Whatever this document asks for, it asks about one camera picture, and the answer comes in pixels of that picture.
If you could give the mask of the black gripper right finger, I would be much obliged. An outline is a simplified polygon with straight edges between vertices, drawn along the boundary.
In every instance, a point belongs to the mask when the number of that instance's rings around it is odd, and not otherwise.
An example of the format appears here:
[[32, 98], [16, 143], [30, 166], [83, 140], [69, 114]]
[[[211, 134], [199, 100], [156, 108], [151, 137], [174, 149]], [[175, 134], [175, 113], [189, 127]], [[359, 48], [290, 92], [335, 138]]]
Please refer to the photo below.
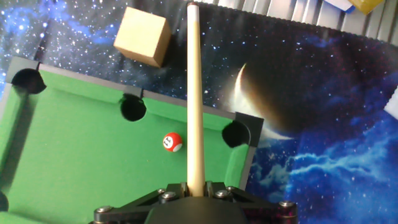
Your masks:
[[208, 181], [205, 196], [237, 205], [250, 223], [297, 224], [297, 204], [289, 200], [272, 203], [223, 182]]

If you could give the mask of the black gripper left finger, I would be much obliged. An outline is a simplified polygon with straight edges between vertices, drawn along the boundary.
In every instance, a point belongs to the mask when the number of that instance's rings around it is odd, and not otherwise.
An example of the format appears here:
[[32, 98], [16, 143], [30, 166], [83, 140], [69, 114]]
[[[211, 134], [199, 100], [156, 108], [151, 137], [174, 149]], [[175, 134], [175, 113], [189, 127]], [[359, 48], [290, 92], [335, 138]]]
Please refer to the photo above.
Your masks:
[[159, 206], [187, 196], [187, 183], [169, 184], [122, 207], [102, 206], [94, 211], [93, 223], [144, 223], [149, 212]]

